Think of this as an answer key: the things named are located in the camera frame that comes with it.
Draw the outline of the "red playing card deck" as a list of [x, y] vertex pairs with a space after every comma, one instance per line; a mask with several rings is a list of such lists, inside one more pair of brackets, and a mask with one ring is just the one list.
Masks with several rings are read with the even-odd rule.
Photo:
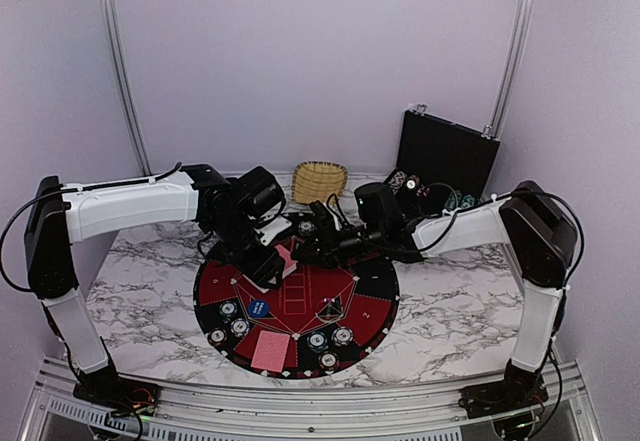
[[280, 257], [284, 260], [284, 269], [280, 278], [271, 278], [265, 286], [255, 284], [255, 287], [262, 293], [266, 293], [268, 290], [278, 289], [282, 285], [284, 279], [290, 274], [293, 274], [297, 269], [297, 261], [292, 258], [292, 251], [289, 248], [282, 244], [276, 245], [275, 248]]

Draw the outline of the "blue small blind button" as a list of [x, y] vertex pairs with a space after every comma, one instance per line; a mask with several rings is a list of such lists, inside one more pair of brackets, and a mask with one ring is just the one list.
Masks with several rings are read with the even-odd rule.
[[253, 319], [266, 318], [270, 314], [270, 305], [266, 300], [254, 299], [249, 303], [247, 311]]

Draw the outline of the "green blue chip stack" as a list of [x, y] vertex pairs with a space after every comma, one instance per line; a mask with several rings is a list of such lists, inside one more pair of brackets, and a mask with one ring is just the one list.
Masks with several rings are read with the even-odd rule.
[[327, 336], [321, 332], [310, 333], [306, 339], [307, 347], [315, 353], [322, 353], [328, 349], [329, 343]]
[[219, 313], [225, 323], [232, 321], [238, 312], [238, 306], [234, 301], [224, 301], [219, 305]]

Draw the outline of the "clear round dealer button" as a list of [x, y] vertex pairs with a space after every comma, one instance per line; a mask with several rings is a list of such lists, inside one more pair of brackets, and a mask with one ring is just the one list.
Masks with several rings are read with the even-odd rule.
[[316, 317], [325, 324], [337, 322], [344, 316], [344, 307], [340, 297], [322, 298], [315, 307]]

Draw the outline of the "red black chip stack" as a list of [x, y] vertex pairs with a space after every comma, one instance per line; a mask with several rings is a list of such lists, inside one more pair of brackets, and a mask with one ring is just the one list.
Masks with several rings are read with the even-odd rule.
[[207, 334], [207, 340], [211, 346], [217, 347], [223, 345], [227, 340], [225, 329], [215, 328]]
[[339, 357], [334, 352], [327, 351], [319, 355], [318, 363], [321, 369], [334, 371], [339, 367]]

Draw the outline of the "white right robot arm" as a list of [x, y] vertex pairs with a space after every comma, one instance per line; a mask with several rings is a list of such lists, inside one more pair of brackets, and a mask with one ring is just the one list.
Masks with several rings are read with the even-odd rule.
[[571, 276], [585, 251], [582, 224], [563, 198], [524, 181], [506, 194], [475, 207], [455, 207], [438, 217], [408, 219], [392, 188], [381, 182], [354, 192], [360, 222], [348, 223], [339, 210], [312, 205], [313, 233], [292, 253], [294, 260], [337, 267], [370, 252], [403, 263], [417, 263], [445, 253], [497, 245], [507, 251], [518, 279], [524, 308], [508, 366], [495, 399], [515, 409], [534, 392], [528, 373], [540, 370], [562, 322]]

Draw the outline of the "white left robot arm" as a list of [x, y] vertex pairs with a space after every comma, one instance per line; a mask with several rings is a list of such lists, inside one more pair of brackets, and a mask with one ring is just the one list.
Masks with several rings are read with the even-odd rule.
[[125, 399], [108, 351], [86, 309], [71, 247], [123, 229], [166, 222], [194, 222], [213, 234], [224, 263], [261, 288], [282, 284], [285, 261], [262, 233], [263, 215], [284, 199], [275, 177], [256, 167], [226, 178], [206, 164], [177, 165], [167, 173], [97, 184], [39, 185], [24, 235], [31, 291], [49, 313], [86, 387], [106, 406]]

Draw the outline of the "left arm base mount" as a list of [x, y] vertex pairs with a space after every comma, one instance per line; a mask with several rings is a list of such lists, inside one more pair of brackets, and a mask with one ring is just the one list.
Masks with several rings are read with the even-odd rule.
[[115, 428], [142, 438], [148, 431], [145, 421], [153, 417], [158, 404], [160, 387], [157, 384], [123, 379], [115, 395], [98, 395], [77, 382], [73, 396], [107, 409], [104, 428]]

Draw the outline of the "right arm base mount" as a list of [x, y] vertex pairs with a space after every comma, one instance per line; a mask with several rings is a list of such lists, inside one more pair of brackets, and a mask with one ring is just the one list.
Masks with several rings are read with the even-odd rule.
[[501, 440], [525, 440], [541, 420], [548, 399], [544, 386], [524, 393], [515, 385], [497, 381], [463, 388], [458, 405], [469, 419], [491, 416]]

